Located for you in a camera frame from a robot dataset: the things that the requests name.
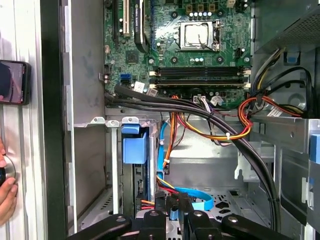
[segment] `blue clip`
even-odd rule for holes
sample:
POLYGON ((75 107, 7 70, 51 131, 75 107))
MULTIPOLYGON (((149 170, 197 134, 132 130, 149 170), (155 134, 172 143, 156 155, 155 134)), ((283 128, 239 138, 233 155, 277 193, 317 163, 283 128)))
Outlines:
MULTIPOLYGON (((122 134, 138 135, 140 125, 125 124, 122 134)), ((125 137, 122 141, 122 160, 124 164, 144 164, 147 160, 147 133, 142 137, 125 137)))
POLYGON ((310 137, 310 160, 320 164, 320 134, 312 134, 310 137))

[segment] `hand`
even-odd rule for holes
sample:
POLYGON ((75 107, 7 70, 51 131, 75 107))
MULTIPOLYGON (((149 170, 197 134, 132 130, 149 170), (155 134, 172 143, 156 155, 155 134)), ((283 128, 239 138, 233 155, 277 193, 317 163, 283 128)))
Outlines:
MULTIPOLYGON (((5 146, 0 139, 0 168, 7 165, 4 156, 6 154, 5 146)), ((15 211, 17 204, 17 190, 13 177, 8 178, 0 187, 0 226, 5 224, 15 211)))
POLYGON ((3 156, 5 154, 6 154, 6 149, 5 149, 5 146, 0 138, 0 168, 4 168, 7 165, 7 163, 4 159, 4 156, 3 156))

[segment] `smartphone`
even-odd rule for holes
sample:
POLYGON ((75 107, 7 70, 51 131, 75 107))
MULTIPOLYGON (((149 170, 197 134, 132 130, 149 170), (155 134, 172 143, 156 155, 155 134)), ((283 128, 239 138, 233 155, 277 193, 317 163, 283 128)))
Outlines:
POLYGON ((30 101, 31 66, 0 60, 0 104, 26 105, 30 101))

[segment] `white connector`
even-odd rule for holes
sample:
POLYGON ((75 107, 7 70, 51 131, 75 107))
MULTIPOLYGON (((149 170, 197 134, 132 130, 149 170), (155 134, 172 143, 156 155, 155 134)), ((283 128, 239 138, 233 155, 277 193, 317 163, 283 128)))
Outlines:
POLYGON ((226 7, 227 8, 233 8, 236 4, 236 0, 227 0, 226 7))

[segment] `blue sata port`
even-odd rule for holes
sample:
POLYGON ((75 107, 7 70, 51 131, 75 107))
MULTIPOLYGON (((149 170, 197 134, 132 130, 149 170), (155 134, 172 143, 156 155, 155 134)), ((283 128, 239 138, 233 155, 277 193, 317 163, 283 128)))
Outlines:
POLYGON ((121 73, 120 74, 120 79, 131 79, 131 74, 130 73, 121 73))
POLYGON ((121 73, 120 74, 120 82, 122 84, 130 84, 131 83, 131 74, 130 73, 121 73))

